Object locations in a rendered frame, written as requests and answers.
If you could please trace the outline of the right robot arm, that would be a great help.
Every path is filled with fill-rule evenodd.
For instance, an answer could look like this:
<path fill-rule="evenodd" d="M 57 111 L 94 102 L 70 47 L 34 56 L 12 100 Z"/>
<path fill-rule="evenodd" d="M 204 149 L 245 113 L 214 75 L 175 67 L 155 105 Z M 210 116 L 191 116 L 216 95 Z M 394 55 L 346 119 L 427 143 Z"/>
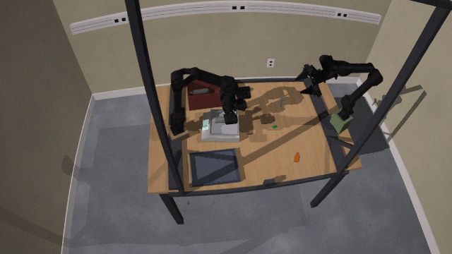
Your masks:
<path fill-rule="evenodd" d="M 372 63 L 348 63 L 346 61 L 336 61 L 333 60 L 331 55 L 322 55 L 320 56 L 319 61 L 327 80 L 334 77 L 337 80 L 338 75 L 347 76 L 351 73 L 369 73 L 367 79 L 351 95 L 342 97 L 341 103 L 343 108 L 342 111 L 338 113 L 338 116 L 344 121 L 354 113 L 352 108 L 355 106 L 355 102 L 372 86 L 377 86 L 383 81 L 383 76 L 378 69 L 374 68 Z M 320 70 L 316 70 L 312 65 L 310 65 L 307 70 L 309 74 L 314 77 L 314 81 L 319 80 L 322 76 L 322 74 L 317 73 L 317 71 L 319 72 Z"/>

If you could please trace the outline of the grey gas cylinder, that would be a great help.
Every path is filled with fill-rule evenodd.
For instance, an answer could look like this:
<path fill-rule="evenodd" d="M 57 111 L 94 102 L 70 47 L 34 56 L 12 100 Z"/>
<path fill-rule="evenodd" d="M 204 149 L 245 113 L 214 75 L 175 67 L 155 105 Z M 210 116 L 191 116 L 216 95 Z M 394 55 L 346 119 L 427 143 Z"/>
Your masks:
<path fill-rule="evenodd" d="M 208 88 L 203 88 L 203 89 L 193 90 L 193 92 L 190 92 L 190 93 L 197 95 L 197 94 L 203 94 L 203 93 L 208 93 L 208 92 L 209 92 Z"/>
<path fill-rule="evenodd" d="M 225 122 L 225 118 L 224 118 L 224 116 L 215 117 L 215 118 L 213 118 L 213 122 L 214 123 L 222 123 L 222 122 Z"/>

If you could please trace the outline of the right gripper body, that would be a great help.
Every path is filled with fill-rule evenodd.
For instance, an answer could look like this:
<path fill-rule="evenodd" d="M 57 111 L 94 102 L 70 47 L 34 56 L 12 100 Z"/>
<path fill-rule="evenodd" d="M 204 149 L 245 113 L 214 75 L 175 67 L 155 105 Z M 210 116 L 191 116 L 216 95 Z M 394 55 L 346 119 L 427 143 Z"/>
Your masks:
<path fill-rule="evenodd" d="M 305 69 L 307 75 L 311 78 L 311 81 L 313 83 L 314 92 L 315 92 L 317 97 L 320 97 L 322 94 L 321 94 L 321 91 L 320 91 L 320 88 L 319 88 L 319 83 L 322 83 L 322 82 L 325 83 L 326 82 L 326 80 L 327 80 L 326 75 L 323 72 L 323 70 L 319 69 L 320 70 L 319 74 L 322 74 L 322 76 L 321 76 L 321 78 L 319 80 L 313 82 L 314 81 L 314 77 L 308 73 L 308 70 L 307 70 L 308 67 L 309 67 L 309 64 L 305 64 L 304 65 L 304 69 Z"/>

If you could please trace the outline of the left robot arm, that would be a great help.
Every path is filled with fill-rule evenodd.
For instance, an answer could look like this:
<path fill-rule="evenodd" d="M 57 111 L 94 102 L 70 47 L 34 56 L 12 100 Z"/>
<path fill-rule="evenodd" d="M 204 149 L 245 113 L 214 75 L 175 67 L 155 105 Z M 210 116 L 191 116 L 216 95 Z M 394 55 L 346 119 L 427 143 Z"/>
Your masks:
<path fill-rule="evenodd" d="M 183 75 L 189 74 L 187 78 Z M 232 76 L 219 76 L 207 71 L 193 68 L 182 68 L 171 73 L 171 86 L 174 91 L 174 109 L 173 114 L 170 114 L 170 128 L 174 136 L 184 132 L 185 108 L 182 107 L 182 89 L 194 80 L 200 80 L 205 83 L 218 86 L 220 95 L 227 103 L 236 102 L 234 111 L 245 111 L 247 108 L 245 99 L 251 99 L 251 88 L 249 86 L 239 87 L 238 83 Z M 173 86 L 174 85 L 174 86 Z M 231 94 L 228 94 L 231 93 Z M 235 95 L 238 99 L 236 99 Z M 238 96 L 239 95 L 239 96 Z M 172 125 L 174 124 L 174 125 Z"/>

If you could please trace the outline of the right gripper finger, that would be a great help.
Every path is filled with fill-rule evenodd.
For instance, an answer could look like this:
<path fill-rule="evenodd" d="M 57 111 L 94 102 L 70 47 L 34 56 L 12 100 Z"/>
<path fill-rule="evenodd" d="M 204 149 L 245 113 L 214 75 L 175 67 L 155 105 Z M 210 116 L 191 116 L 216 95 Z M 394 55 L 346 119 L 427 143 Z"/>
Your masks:
<path fill-rule="evenodd" d="M 302 80 L 308 78 L 308 75 L 305 71 L 305 69 L 303 68 L 303 71 L 295 78 L 295 80 Z"/>
<path fill-rule="evenodd" d="M 310 85 L 310 87 L 308 87 L 307 89 L 305 89 L 305 90 L 302 90 L 301 92 L 300 92 L 300 94 L 309 94 L 309 95 L 315 95 L 316 96 L 316 94 L 315 94 L 315 92 L 314 92 L 314 89 L 313 89 L 313 87 Z"/>

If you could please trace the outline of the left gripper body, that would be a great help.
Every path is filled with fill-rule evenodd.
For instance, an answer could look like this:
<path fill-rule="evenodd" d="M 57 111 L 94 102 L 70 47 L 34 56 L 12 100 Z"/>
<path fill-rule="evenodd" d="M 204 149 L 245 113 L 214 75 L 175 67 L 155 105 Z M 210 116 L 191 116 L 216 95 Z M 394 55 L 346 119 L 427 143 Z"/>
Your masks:
<path fill-rule="evenodd" d="M 238 123 L 237 115 L 234 113 L 234 106 L 236 102 L 235 101 L 232 103 L 225 102 L 223 99 L 223 95 L 220 96 L 220 100 L 222 102 L 224 111 L 226 111 L 225 124 L 228 125 Z"/>

